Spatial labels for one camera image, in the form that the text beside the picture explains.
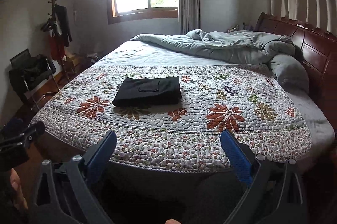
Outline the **person's left hand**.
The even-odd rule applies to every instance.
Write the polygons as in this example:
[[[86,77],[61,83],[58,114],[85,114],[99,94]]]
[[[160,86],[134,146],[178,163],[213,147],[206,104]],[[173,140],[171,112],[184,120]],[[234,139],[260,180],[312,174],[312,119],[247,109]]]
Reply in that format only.
[[[10,170],[10,183],[11,187],[13,188],[14,194],[14,201],[13,205],[19,211],[26,213],[28,211],[28,205],[26,202],[25,197],[23,196],[23,191],[21,187],[21,180],[19,178],[18,173],[15,171],[14,168]]]

